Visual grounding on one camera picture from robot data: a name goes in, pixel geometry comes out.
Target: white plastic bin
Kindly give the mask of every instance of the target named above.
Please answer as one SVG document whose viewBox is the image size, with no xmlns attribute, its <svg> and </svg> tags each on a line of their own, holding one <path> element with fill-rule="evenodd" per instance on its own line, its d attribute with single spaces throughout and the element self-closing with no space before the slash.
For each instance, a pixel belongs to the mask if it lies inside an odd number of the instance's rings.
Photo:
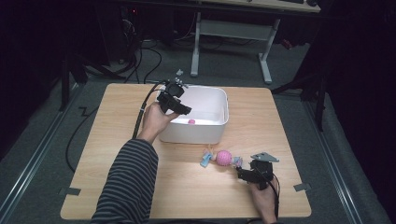
<svg viewBox="0 0 396 224">
<path fill-rule="evenodd" d="M 184 91 L 179 99 L 183 105 L 191 107 L 191 112 L 172 120 L 160 133 L 160 140 L 185 144 L 218 143 L 229 118 L 226 92 L 205 86 L 189 86 Z"/>
</svg>

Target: wire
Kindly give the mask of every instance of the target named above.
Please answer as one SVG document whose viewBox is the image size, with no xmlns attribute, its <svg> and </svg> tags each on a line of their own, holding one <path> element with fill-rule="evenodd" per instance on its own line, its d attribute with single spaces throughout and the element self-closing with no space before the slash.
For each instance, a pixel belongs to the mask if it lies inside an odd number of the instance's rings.
<svg viewBox="0 0 396 224">
<path fill-rule="evenodd" d="M 145 75 L 145 78 L 143 79 L 143 84 L 146 84 L 146 80 L 147 80 L 148 76 L 149 76 L 155 69 L 157 69 L 158 66 L 160 66 L 161 62 L 163 61 L 163 56 L 161 55 L 160 52 L 158 52 L 157 50 L 154 50 L 154 49 L 147 49 L 147 50 L 151 50 L 151 51 L 157 53 L 158 56 L 160 56 L 160 61 L 157 63 L 157 65 L 156 65 L 153 69 L 151 69 L 151 71 L 149 71 L 149 72 Z"/>
<path fill-rule="evenodd" d="M 134 55 L 134 53 L 135 53 L 135 51 L 140 47 L 141 48 L 141 37 L 142 37 L 142 35 L 143 35 L 143 29 L 142 29 L 142 27 L 141 27 L 141 24 L 139 23 L 139 22 L 135 22 L 135 23 L 137 23 L 137 24 L 133 24 L 133 23 L 131 23 L 130 21 L 128 21 L 128 20 L 122 20 L 122 21 L 124 21 L 124 22 L 128 22 L 128 24 L 131 26 L 130 28 L 133 28 L 133 37 L 131 38 L 132 40 L 131 40 L 131 42 L 130 43 L 127 43 L 127 55 L 126 55 L 126 59 L 129 61 L 128 62 L 128 64 L 125 66 L 125 67 L 123 67 L 123 68 L 121 68 L 120 70 L 118 70 L 118 71 L 114 71 L 114 72 L 111 72 L 112 74 L 114 74 L 114 75 L 119 75 L 119 74 L 122 74 L 122 73 L 125 73 L 125 72 L 127 72 L 127 71 L 129 71 L 129 70 L 131 70 L 131 69 L 133 69 L 133 68 L 136 68 L 136 57 L 135 57 L 135 55 Z M 95 75 L 95 76 L 102 76 L 102 75 L 104 75 L 104 73 L 103 72 L 101 72 L 101 71 L 99 71 L 99 73 L 98 72 L 95 72 L 95 71 L 92 71 L 91 69 L 89 69 L 89 68 L 87 68 L 87 67 L 85 67 L 84 68 L 84 70 L 87 72 L 87 73 L 89 73 L 89 74 L 92 74 L 92 75 Z"/>
<path fill-rule="evenodd" d="M 139 51 L 140 51 L 139 63 L 137 64 L 137 66 L 134 67 L 134 71 L 132 71 L 131 74 L 130 74 L 127 78 L 125 78 L 124 83 L 127 83 L 128 80 L 129 80 L 129 78 L 131 78 L 131 76 L 132 76 L 134 73 L 136 73 L 137 84 L 140 84 L 139 76 L 137 75 L 137 68 L 138 68 L 138 67 L 140 66 L 140 64 L 142 63 L 142 49 L 140 48 Z"/>
<path fill-rule="evenodd" d="M 151 90 L 148 92 L 148 95 L 146 96 L 146 99 L 143 101 L 142 106 L 140 107 L 139 114 L 138 114 L 137 120 L 136 120 L 136 125 L 134 126 L 134 135 L 132 136 L 132 139 L 136 139 L 136 137 L 137 137 L 137 132 L 139 131 L 139 127 L 140 127 L 140 122 L 142 121 L 143 114 L 145 112 L 146 105 L 147 105 L 147 102 L 148 102 L 148 99 L 149 99 L 150 95 L 153 92 L 156 91 L 155 88 L 157 88 L 160 84 L 165 83 L 165 82 L 166 82 L 166 80 L 163 80 L 163 81 L 160 81 L 160 82 L 156 83 L 151 88 Z"/>
<path fill-rule="evenodd" d="M 78 130 L 81 128 L 82 124 L 84 124 L 84 122 L 94 113 L 96 112 L 96 110 L 98 110 L 99 106 L 97 106 L 90 114 L 85 115 L 85 110 L 87 109 L 87 107 L 81 107 L 84 109 L 83 113 L 81 116 L 84 116 L 84 120 L 77 126 L 77 128 L 74 130 L 72 136 L 69 138 L 69 142 L 67 143 L 67 147 L 66 147 L 66 151 L 65 151 L 65 157 L 66 157 L 66 162 L 67 162 L 67 166 L 70 168 L 70 170 L 74 173 L 76 171 L 75 168 L 73 168 L 73 166 L 70 164 L 69 161 L 69 148 L 70 145 L 74 139 L 74 137 L 76 136 L 76 133 L 78 132 Z"/>
<path fill-rule="evenodd" d="M 222 45 L 223 45 L 223 43 L 224 43 L 224 38 L 222 38 L 222 37 L 218 37 L 218 36 L 216 36 L 216 37 L 209 37 L 209 38 L 207 38 L 207 40 L 212 40 L 212 39 L 219 39 L 219 43 L 218 43 L 218 45 L 217 46 L 215 46 L 214 48 L 205 48 L 203 45 L 201 45 L 200 44 L 200 48 L 201 49 L 218 49 L 218 48 L 220 48 Z"/>
<path fill-rule="evenodd" d="M 238 46 L 246 46 L 246 45 L 252 45 L 254 43 L 257 43 L 257 42 L 259 42 L 259 40 L 249 39 L 249 40 L 247 40 L 244 43 L 238 43 L 236 41 L 229 40 L 229 38 L 225 38 L 224 42 L 227 43 L 227 44 L 233 44 L 233 45 L 238 45 Z"/>
<path fill-rule="evenodd" d="M 192 38 L 192 37 L 194 37 L 194 35 L 188 36 L 188 37 L 186 37 L 186 38 L 184 38 L 184 39 L 180 39 L 180 40 L 178 40 L 178 42 L 181 42 L 181 41 L 187 42 L 187 40 L 188 40 L 189 38 Z M 194 41 L 190 41 L 190 42 L 188 42 L 188 44 L 180 44 L 180 43 L 178 43 L 178 42 L 174 42 L 174 43 L 175 43 L 176 45 L 178 45 L 178 46 L 181 46 L 181 47 L 189 47 L 189 46 L 192 46 L 192 45 L 194 44 Z"/>
<path fill-rule="evenodd" d="M 152 49 L 152 48 L 155 48 L 155 47 L 157 47 L 157 45 L 158 45 L 158 41 L 156 40 L 156 39 L 146 39 L 146 40 L 143 40 L 143 43 L 148 43 L 148 42 L 154 42 L 154 44 L 152 45 L 152 46 L 149 46 L 149 47 L 145 47 L 146 49 Z"/>
<path fill-rule="evenodd" d="M 195 13 L 194 13 L 194 17 L 192 18 L 192 22 L 191 22 L 191 26 L 190 26 L 189 31 L 188 31 L 184 36 L 182 36 L 181 38 L 175 39 L 176 41 L 182 40 L 182 39 L 185 39 L 185 38 L 190 38 L 191 36 L 194 36 L 194 35 L 190 35 L 190 36 L 188 36 L 188 35 L 191 33 L 192 27 L 193 27 L 194 24 L 195 24 L 195 19 L 196 19 L 196 17 L 197 17 L 197 13 L 195 12 Z"/>
<path fill-rule="evenodd" d="M 260 169 L 255 165 L 254 167 L 255 170 L 259 171 L 259 174 L 262 176 L 262 178 L 265 180 L 265 182 L 268 183 L 268 185 L 271 187 L 271 189 L 274 191 L 275 194 L 275 216 L 276 219 L 278 218 L 278 212 L 279 212 L 279 197 L 280 197 L 280 183 L 279 180 L 277 179 L 276 175 L 273 174 L 273 177 L 276 179 L 277 182 L 277 189 L 275 189 L 274 185 L 271 183 L 269 179 L 265 177 L 265 175 L 262 174 Z"/>
</svg>

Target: gray carpet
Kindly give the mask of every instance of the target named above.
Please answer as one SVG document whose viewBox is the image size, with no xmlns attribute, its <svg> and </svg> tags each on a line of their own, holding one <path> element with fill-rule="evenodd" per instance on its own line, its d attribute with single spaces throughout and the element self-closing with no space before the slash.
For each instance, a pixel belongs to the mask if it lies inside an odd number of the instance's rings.
<svg viewBox="0 0 396 224">
<path fill-rule="evenodd" d="M 273 76 L 273 84 L 263 83 L 262 71 L 257 59 L 257 53 L 262 48 L 262 42 L 243 47 L 226 43 L 219 48 L 216 43 L 204 43 L 201 50 L 200 73 L 198 77 L 190 77 L 192 46 L 189 42 L 178 42 L 180 46 L 166 47 L 160 43 L 145 43 L 145 47 L 154 46 L 162 55 L 160 66 L 148 77 L 148 80 L 159 80 L 175 77 L 178 69 L 184 71 L 181 77 L 185 83 L 208 86 L 242 86 L 265 87 L 274 89 L 290 82 L 309 46 L 296 47 L 291 50 L 273 45 L 268 58 L 268 64 Z M 138 69 L 139 80 L 149 72 L 159 61 L 160 56 L 151 50 L 143 49 L 143 60 Z M 133 75 L 130 83 L 136 83 Z M 90 76 L 81 95 L 72 104 L 65 115 L 58 132 L 50 143 L 50 148 L 35 173 L 30 185 L 15 207 L 8 223 L 87 223 L 87 220 L 62 220 L 60 211 L 64 196 L 58 195 L 60 188 L 68 187 L 73 173 L 65 162 L 65 151 L 68 141 L 84 120 L 81 116 L 81 106 L 87 107 L 87 112 L 99 106 L 106 85 L 114 80 L 105 77 Z M 281 218 L 285 223 L 349 223 L 348 215 L 322 153 L 316 128 L 310 122 L 312 119 L 296 94 L 275 95 L 276 106 L 285 128 L 290 147 L 296 160 L 304 183 L 312 187 L 307 191 L 312 207 L 312 215 L 307 218 Z M 29 126 L 23 132 L 19 141 L 0 163 L 0 201 L 2 202 L 12 190 L 19 174 L 35 152 L 37 145 L 60 107 L 60 85 L 57 85 L 51 97 L 31 117 Z M 78 164 L 79 156 L 92 126 L 94 116 L 91 116 L 73 138 L 69 148 L 69 160 L 73 167 Z M 329 98 L 326 99 L 324 113 L 324 136 L 336 158 L 337 165 L 342 170 L 346 184 L 359 209 L 362 223 L 390 223 L 386 213 L 376 200 L 359 163 L 356 161 L 344 133 L 332 109 Z M 162 223 L 165 220 L 152 220 L 152 223 Z M 245 223 L 244 219 L 208 220 L 217 223 Z"/>
</svg>

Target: human hand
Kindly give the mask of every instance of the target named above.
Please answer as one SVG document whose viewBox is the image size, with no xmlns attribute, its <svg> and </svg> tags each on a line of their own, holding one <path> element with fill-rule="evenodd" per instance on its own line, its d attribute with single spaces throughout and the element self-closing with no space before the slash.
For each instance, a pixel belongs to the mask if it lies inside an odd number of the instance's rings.
<svg viewBox="0 0 396 224">
<path fill-rule="evenodd" d="M 145 110 L 142 131 L 136 138 L 144 139 L 152 144 L 157 135 L 166 128 L 169 122 L 177 117 L 178 114 L 176 113 L 165 115 L 161 111 L 158 102 L 152 103 Z"/>
<path fill-rule="evenodd" d="M 277 180 L 274 178 L 271 184 L 276 188 Z M 274 190 L 268 185 L 266 189 L 259 190 L 259 184 L 249 183 L 254 206 L 259 211 L 264 224 L 276 222 Z"/>
</svg>

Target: black tape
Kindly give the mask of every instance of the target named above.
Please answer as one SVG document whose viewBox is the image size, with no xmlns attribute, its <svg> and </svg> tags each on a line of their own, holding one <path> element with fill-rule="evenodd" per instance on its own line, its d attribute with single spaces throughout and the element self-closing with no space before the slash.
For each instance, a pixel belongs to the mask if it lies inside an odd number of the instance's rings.
<svg viewBox="0 0 396 224">
<path fill-rule="evenodd" d="M 78 196 L 81 192 L 81 189 L 73 189 L 73 188 L 61 188 L 58 192 L 59 195 L 76 195 Z"/>
<path fill-rule="evenodd" d="M 294 189 L 296 190 L 296 191 L 300 191 L 300 190 L 305 190 L 305 191 L 307 191 L 307 190 L 311 190 L 312 188 L 311 188 L 311 185 L 310 184 L 299 184 L 299 185 L 294 185 Z"/>
</svg>

